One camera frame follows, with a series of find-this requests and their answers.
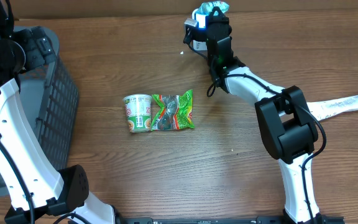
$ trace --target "green snack bag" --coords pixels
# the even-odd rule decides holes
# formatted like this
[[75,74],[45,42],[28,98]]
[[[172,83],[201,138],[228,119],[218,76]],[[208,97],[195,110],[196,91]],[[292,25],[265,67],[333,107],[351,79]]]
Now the green snack bag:
[[194,128],[192,122],[193,90],[188,90],[183,96],[152,95],[161,107],[152,122],[152,131],[179,130]]

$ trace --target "white and green cup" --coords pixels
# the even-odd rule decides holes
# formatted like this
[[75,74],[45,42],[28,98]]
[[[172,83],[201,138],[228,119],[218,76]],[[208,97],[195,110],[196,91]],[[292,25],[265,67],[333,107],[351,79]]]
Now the white and green cup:
[[151,129],[152,97],[145,94],[127,96],[123,99],[129,131],[146,132]]

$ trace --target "brown wall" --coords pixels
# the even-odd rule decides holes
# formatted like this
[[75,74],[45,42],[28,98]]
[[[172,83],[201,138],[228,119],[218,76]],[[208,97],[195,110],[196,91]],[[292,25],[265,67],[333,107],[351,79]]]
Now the brown wall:
[[[189,14],[202,0],[11,0],[20,19]],[[230,12],[358,8],[358,0],[227,0]]]

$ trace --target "wooden tabletop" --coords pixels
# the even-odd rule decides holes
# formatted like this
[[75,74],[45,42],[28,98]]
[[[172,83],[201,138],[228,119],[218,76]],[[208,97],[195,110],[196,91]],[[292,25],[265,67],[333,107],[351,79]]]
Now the wooden tabletop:
[[[358,94],[358,10],[228,16],[234,54],[258,76],[296,85],[308,101]],[[80,89],[68,165],[81,164],[90,190],[125,217],[281,215],[283,181],[262,144],[255,110],[222,90],[206,97],[208,66],[182,43],[186,18],[17,23],[57,33],[61,58]],[[190,89],[195,129],[129,133],[123,97]],[[358,111],[323,126],[328,145],[313,160],[316,201],[321,213],[358,223]],[[9,197],[0,198],[0,223],[9,206]]]

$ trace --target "wire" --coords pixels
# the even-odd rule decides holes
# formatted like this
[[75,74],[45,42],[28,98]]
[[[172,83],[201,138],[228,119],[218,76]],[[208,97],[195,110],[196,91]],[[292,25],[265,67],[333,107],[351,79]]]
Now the wire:
[[203,55],[201,52],[199,52],[198,50],[194,49],[190,44],[188,44],[187,46],[189,46],[189,48],[194,51],[194,53],[200,55],[201,57],[203,57],[205,60],[208,60],[208,57]]
[[[231,74],[231,75],[225,75],[223,76],[223,80],[225,78],[229,78],[229,77],[244,77],[244,78],[249,78],[251,79],[252,81],[256,82],[258,85],[260,85],[262,88],[264,88],[266,91],[270,92],[270,93],[273,93],[275,95],[279,95],[279,96],[282,96],[285,100],[287,100],[288,102],[292,103],[294,106],[296,106],[297,108],[301,109],[303,112],[305,112],[308,116],[310,116],[311,119],[313,119],[313,121],[316,123],[318,129],[320,130],[321,132],[321,136],[323,137],[323,143],[320,147],[320,149],[314,153],[313,155],[309,156],[308,158],[305,159],[305,161],[303,161],[302,163],[302,182],[303,182],[303,191],[305,192],[305,202],[308,206],[308,210],[309,210],[309,214],[310,214],[310,218],[312,220],[312,222],[315,224],[316,223],[316,220],[314,219],[314,215],[313,215],[313,212],[311,211],[311,206],[310,206],[310,201],[309,201],[309,196],[308,196],[308,189],[307,189],[307,185],[306,185],[306,177],[305,177],[305,171],[306,171],[306,165],[307,163],[314,157],[318,156],[323,150],[324,148],[326,147],[327,145],[327,135],[324,131],[324,128],[323,126],[321,125],[321,123],[316,119],[316,117],[314,117],[308,110],[306,110],[304,107],[292,102],[291,99],[289,99],[288,97],[286,97],[285,95],[283,95],[282,93],[279,93],[279,92],[276,92],[272,89],[270,89],[268,86],[264,85],[261,81],[259,81],[258,79],[256,79],[255,77],[252,77],[250,75],[247,75],[247,74]],[[209,86],[207,92],[206,92],[206,95],[208,97],[211,97],[213,95],[213,93],[215,92],[215,85],[220,82],[220,80],[216,80],[214,83],[212,83],[211,86]]]
[[81,222],[83,222],[84,224],[91,224],[90,222],[88,222],[85,218],[83,218],[81,215],[72,212],[72,213],[67,213],[66,215],[62,215],[60,218],[58,218],[53,224],[58,224],[60,223],[63,219],[67,218],[67,217],[71,217],[71,219],[73,218],[77,218],[79,219]]
[[5,156],[7,162],[9,163],[9,165],[11,166],[13,173],[15,173],[15,176],[17,178],[17,181],[19,181],[20,187],[22,188],[24,195],[25,195],[25,199],[27,200],[27,202],[29,203],[29,208],[30,208],[30,223],[34,224],[35,223],[35,215],[34,215],[34,204],[32,201],[32,196],[27,188],[27,186],[25,185],[24,179],[21,175],[21,173],[19,172],[19,169],[17,168],[15,162],[13,161],[11,155],[8,153],[8,151],[6,150],[5,146],[2,144],[2,142],[0,141],[0,150],[2,152],[2,154]]

